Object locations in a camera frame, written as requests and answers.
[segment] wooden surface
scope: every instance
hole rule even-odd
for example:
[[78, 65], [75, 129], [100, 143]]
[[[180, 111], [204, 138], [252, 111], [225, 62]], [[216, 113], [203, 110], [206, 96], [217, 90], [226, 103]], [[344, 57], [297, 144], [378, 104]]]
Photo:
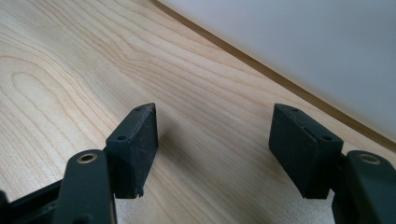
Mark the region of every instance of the wooden surface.
[[267, 146], [274, 103], [305, 111], [344, 152], [396, 164], [394, 143], [330, 117], [155, 1], [0, 4], [0, 189], [11, 201], [62, 178], [68, 158], [103, 148], [149, 102], [160, 148], [145, 196], [117, 200], [119, 223], [333, 223], [332, 194], [302, 199]]

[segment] wood grain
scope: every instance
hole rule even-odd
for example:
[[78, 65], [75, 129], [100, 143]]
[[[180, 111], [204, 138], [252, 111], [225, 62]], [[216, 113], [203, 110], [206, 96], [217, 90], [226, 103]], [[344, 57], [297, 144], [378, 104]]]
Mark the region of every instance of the wood grain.
[[269, 151], [274, 103], [300, 107], [346, 141], [344, 152], [396, 164], [273, 71], [171, 14], [144, 0], [0, 3], [0, 189], [11, 201], [62, 178], [68, 158], [103, 148], [148, 102], [160, 148], [145, 196], [117, 200], [119, 223], [333, 223], [332, 197], [302, 199]]

